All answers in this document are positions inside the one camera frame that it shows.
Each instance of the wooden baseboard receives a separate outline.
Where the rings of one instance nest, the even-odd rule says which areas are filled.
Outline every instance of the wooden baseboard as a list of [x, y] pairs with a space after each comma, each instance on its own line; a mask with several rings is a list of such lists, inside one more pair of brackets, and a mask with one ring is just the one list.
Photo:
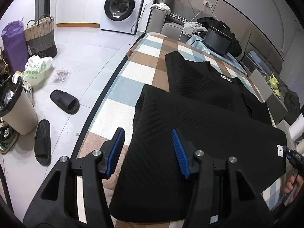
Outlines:
[[58, 23], [57, 27], [94, 27], [94, 28], [99, 28], [100, 24], [97, 24], [97, 23]]

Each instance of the silver bolt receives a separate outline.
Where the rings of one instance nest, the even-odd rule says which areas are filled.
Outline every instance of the silver bolt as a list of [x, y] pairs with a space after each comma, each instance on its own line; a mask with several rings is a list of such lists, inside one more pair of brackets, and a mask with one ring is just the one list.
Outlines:
[[59, 159], [59, 161], [60, 161], [61, 163], [64, 163], [65, 161], [67, 161], [67, 156], [62, 156], [62, 157]]
[[203, 156], [204, 152], [202, 150], [196, 150], [195, 154], [196, 154], [196, 156]]
[[231, 156], [231, 157], [229, 157], [229, 161], [230, 161], [231, 163], [235, 163], [235, 162], [237, 162], [237, 158], [234, 157], [234, 156]]
[[92, 153], [94, 156], [99, 156], [101, 154], [101, 151], [99, 150], [94, 150]]

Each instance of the houndstooth pillow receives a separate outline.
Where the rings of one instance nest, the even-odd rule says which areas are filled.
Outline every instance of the houndstooth pillow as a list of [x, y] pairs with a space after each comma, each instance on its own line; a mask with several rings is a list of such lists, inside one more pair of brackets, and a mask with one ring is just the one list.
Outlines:
[[186, 22], [188, 22], [188, 20], [186, 18], [184, 18], [184, 17], [182, 17], [182, 16], [180, 16], [178, 14], [175, 14], [175, 13], [170, 13], [168, 15], [168, 18], [171, 21], [173, 21], [173, 22], [175, 22], [177, 24], [180, 24], [180, 25], [184, 25]]

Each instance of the power outlet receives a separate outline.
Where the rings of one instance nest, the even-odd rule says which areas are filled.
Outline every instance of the power outlet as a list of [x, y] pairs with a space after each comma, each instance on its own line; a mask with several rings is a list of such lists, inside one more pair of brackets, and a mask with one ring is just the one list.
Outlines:
[[212, 3], [210, 3], [210, 2], [207, 1], [207, 0], [204, 0], [203, 5], [212, 8]]

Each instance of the sofa armrest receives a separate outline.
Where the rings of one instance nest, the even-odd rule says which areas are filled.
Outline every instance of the sofa armrest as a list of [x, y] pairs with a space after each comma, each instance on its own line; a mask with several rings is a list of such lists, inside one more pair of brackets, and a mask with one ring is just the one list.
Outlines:
[[165, 23], [166, 16], [167, 16], [167, 11], [160, 10], [158, 8], [153, 8], [146, 33], [149, 32], [161, 33], [161, 30]]

